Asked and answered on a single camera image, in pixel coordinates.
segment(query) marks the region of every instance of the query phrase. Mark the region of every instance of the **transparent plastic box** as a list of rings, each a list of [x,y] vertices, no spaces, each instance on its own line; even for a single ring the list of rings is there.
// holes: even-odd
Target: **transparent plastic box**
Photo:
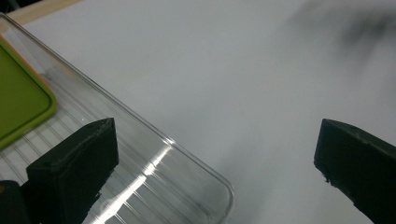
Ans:
[[[0,14],[1,36],[49,84],[58,105],[40,126],[0,151],[0,179],[23,184],[26,167],[71,133],[114,118],[120,164],[84,223],[225,223],[232,185],[174,140]]]

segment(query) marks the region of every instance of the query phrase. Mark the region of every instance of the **white table surface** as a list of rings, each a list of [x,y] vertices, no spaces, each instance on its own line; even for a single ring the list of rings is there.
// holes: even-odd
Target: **white table surface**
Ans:
[[[303,3],[85,0],[24,27],[229,179],[230,223],[372,223],[313,159],[323,118],[396,144],[396,33]]]

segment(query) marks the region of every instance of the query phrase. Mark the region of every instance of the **green cutting board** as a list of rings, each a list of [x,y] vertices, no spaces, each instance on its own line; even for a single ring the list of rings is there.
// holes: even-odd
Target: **green cutting board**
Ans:
[[[56,98],[0,36],[0,149],[50,117]]]

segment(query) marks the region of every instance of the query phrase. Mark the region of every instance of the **clear plastic container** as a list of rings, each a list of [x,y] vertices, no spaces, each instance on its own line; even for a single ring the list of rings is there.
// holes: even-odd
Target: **clear plastic container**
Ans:
[[[55,114],[0,151],[0,179],[27,180],[25,168],[83,125],[114,118],[120,164],[84,223],[224,223],[232,185],[16,22],[0,14],[0,32],[49,84]]]

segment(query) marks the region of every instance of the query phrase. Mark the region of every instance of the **green plastic lid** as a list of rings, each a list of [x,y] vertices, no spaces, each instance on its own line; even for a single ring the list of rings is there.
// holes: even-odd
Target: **green plastic lid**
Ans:
[[[0,149],[50,117],[56,98],[0,36]]]

